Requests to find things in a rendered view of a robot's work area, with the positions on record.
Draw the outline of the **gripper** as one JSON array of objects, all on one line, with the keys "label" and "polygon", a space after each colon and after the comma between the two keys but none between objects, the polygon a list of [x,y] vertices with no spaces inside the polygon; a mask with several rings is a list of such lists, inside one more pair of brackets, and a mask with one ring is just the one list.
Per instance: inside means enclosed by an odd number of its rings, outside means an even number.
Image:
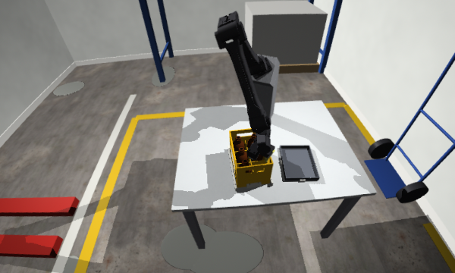
[{"label": "gripper", "polygon": [[260,153],[260,155],[262,155],[262,156],[265,157],[265,163],[266,163],[267,160],[271,157],[271,155],[275,152],[274,149],[275,149],[275,146],[273,146],[273,145],[271,144],[271,151],[270,151],[270,153],[268,153],[268,154],[261,154],[261,153]]}]

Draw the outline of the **yellow crate with cross dividers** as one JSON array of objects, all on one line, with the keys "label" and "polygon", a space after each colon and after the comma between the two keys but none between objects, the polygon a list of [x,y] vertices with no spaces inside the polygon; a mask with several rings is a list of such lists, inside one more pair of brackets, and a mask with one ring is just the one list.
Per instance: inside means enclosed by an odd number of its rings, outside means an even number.
[{"label": "yellow crate with cross dividers", "polygon": [[[242,130],[230,130],[230,151],[231,151],[231,159],[234,167],[234,175],[237,184],[237,188],[239,187],[246,187],[247,184],[258,183],[262,182],[262,184],[269,184],[271,180],[271,173],[273,168],[273,161],[270,157],[267,163],[265,163],[265,157],[263,156],[263,160],[261,161],[254,161],[251,162],[248,156],[248,162],[250,166],[239,167],[241,163],[237,163],[235,154],[238,151],[234,151],[233,142],[235,138],[240,133],[253,133],[252,129],[242,129]],[[241,140],[245,144],[245,152],[247,153],[247,141],[250,136],[241,136]],[[261,169],[260,169],[261,168]],[[255,170],[254,170],[255,169]],[[246,171],[252,170],[250,173],[246,173]]]}]

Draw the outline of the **brown glass bottle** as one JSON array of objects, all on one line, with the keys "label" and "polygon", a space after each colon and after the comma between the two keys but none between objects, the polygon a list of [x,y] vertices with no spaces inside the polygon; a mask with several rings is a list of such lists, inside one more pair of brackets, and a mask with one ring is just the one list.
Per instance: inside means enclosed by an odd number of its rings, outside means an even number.
[{"label": "brown glass bottle", "polygon": [[253,133],[251,138],[248,139],[247,141],[247,148],[251,147],[251,144],[253,143],[253,140],[256,138],[256,134]]}]

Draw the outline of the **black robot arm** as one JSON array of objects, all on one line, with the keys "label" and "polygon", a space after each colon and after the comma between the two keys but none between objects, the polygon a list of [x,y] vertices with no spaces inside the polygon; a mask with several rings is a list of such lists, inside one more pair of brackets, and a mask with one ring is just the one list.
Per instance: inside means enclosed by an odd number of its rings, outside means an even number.
[{"label": "black robot arm", "polygon": [[[258,56],[253,51],[247,40],[243,24],[239,21],[237,11],[219,18],[218,32],[215,32],[215,38],[218,47],[220,49],[226,48],[233,62],[246,101],[249,125],[253,133],[256,132],[256,138],[251,147],[248,148],[247,155],[252,160],[256,160],[259,153],[267,154],[271,151],[271,119],[266,115],[259,101],[251,75],[257,79],[272,71],[272,67],[266,57]],[[226,43],[231,39],[233,42]]]}]

